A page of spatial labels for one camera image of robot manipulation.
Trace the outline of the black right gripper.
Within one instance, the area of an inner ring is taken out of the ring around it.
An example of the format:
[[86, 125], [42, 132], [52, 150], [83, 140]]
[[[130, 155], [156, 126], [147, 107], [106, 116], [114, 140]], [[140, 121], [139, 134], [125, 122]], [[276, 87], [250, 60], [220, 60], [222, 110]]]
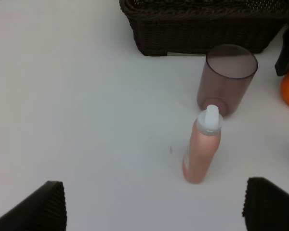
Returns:
[[282, 49], [275, 64], [275, 70], [279, 77], [289, 72], [289, 28], [283, 34]]

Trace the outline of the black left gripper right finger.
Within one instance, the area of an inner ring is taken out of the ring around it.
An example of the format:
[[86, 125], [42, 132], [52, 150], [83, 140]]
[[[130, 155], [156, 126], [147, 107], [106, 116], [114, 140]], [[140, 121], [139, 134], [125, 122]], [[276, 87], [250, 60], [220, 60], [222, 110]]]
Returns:
[[248, 231], [289, 231], [289, 194], [266, 178], [249, 178], [242, 217]]

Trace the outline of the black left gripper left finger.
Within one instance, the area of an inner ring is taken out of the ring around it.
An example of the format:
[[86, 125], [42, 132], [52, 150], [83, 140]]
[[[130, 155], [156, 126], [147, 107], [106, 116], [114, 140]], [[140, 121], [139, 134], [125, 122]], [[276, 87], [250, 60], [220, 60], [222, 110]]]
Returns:
[[0, 231], [65, 231], [67, 211], [64, 185], [47, 181], [0, 217]]

